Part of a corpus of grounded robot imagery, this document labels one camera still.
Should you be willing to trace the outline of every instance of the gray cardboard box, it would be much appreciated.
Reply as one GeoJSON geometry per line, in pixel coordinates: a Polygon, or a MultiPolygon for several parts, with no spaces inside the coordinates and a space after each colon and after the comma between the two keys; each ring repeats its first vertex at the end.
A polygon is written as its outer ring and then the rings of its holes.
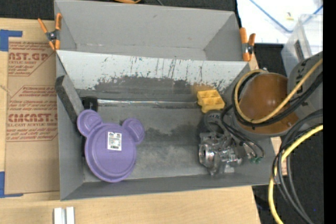
{"type": "Polygon", "coordinates": [[[83,137],[58,99],[60,198],[162,193],[267,184],[274,151],[215,177],[198,161],[198,90],[230,88],[249,71],[233,12],[55,0],[62,14],[57,77],[67,74],[81,97],[99,99],[105,122],[129,117],[145,127],[132,174],[102,182],[86,164],[83,137]]]}

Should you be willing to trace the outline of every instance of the barcode label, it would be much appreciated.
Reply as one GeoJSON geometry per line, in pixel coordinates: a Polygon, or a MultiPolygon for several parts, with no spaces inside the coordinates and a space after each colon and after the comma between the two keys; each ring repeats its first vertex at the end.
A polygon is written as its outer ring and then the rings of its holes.
{"type": "Polygon", "coordinates": [[[108,132],[107,149],[121,151],[121,133],[108,132]]]}

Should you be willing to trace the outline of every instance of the wooden table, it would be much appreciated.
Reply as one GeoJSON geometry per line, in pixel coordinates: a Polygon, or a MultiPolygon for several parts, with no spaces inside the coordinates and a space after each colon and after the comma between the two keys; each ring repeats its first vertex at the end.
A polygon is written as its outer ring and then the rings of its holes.
{"type": "MultiPolygon", "coordinates": [[[[44,22],[47,29],[54,21],[44,22]]],[[[37,20],[0,18],[0,29],[23,30],[24,40],[46,40],[37,20]]],[[[4,170],[8,53],[0,52],[0,171],[4,170]]],[[[257,68],[256,61],[250,63],[257,68]]],[[[274,139],[275,148],[279,140],[274,139]]],[[[59,192],[0,199],[0,223],[52,223],[53,209],[74,207],[85,223],[260,223],[252,187],[60,201],[59,192]]]]}

